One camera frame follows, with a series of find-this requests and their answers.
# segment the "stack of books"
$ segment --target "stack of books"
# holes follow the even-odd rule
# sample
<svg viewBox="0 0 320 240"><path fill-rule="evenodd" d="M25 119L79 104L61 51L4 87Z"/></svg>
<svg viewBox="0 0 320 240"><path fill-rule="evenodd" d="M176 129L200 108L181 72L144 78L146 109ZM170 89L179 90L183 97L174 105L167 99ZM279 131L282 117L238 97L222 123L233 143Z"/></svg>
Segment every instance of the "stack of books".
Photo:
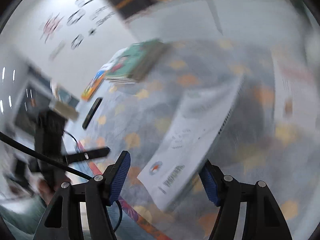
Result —
<svg viewBox="0 0 320 240"><path fill-rule="evenodd" d="M136 83L144 78L156 60L164 53L166 44L158 39L132 44L104 76L114 83Z"/></svg>

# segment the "beige object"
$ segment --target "beige object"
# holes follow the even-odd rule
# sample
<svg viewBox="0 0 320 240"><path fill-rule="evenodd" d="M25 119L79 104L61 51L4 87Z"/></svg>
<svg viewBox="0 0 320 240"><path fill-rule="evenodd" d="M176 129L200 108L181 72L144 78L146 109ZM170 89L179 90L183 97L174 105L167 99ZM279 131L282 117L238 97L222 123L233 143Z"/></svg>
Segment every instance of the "beige object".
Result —
<svg viewBox="0 0 320 240"><path fill-rule="evenodd" d="M79 113L73 107L60 101L51 102L50 108L66 119L71 119L72 121L76 121L78 119Z"/></svg>

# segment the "green book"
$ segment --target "green book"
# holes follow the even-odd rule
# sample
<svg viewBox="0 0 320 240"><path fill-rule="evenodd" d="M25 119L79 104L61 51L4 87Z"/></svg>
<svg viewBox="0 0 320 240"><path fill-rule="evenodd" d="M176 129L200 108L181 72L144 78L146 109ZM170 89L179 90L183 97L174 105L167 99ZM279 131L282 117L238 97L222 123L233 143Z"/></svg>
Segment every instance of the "green book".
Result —
<svg viewBox="0 0 320 240"><path fill-rule="evenodd" d="M134 70L137 68L140 70L145 65L146 57L150 56L152 51L162 45L163 43L158 39L132 44L106 73L105 79L131 79Z"/></svg>

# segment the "human hand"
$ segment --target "human hand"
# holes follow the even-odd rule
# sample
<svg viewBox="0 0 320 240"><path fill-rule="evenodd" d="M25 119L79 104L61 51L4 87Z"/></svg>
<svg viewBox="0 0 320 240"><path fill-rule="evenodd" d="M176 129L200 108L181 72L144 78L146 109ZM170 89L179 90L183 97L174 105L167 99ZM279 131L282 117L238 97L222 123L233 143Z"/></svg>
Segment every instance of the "human hand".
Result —
<svg viewBox="0 0 320 240"><path fill-rule="evenodd" d="M59 181L55 186L54 186L54 190L52 190L48 183L44 180L44 179L39 179L38 180L38 190L39 190L39 194L41 196L41 198L44 200L44 202L49 205L51 199L53 198L54 193L57 191L57 189L60 187L60 185L62 184L62 182L71 182L71 180L65 176L63 179L61 179L61 181Z"/></svg>

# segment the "red scribble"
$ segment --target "red scribble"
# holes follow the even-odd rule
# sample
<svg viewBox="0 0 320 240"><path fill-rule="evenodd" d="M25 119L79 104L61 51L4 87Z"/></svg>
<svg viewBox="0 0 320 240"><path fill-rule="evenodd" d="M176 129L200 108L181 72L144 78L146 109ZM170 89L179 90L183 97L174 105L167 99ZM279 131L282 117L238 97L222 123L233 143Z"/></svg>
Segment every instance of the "red scribble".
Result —
<svg viewBox="0 0 320 240"><path fill-rule="evenodd" d="M45 23L44 27L43 27L43 34L41 36L40 39L42 39L42 37L44 35L46 35L46 38L45 38L45 41L44 43L47 42L48 38L50 37L50 35L52 35L54 33L54 31L57 29L59 23L61 22L61 20L63 19L62 18L58 18L59 17L59 14L54 17L54 18L50 18L49 20L47 20L47 22Z"/></svg>

